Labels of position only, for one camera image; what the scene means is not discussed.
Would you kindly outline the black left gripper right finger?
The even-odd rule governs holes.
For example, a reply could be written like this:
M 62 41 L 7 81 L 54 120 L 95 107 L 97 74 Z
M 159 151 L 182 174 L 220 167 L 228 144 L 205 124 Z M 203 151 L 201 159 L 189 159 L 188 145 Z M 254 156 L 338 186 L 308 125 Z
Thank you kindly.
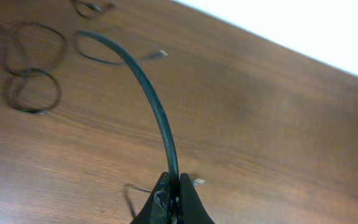
M 186 173 L 180 176 L 180 200 L 184 224 L 214 224 Z

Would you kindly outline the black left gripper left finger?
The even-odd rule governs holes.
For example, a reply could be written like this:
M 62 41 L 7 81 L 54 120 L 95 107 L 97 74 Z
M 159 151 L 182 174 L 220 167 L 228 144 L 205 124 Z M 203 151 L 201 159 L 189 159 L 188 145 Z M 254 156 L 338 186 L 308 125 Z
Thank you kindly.
M 163 172 L 132 224 L 172 224 L 175 222 L 175 187 L 169 172 Z

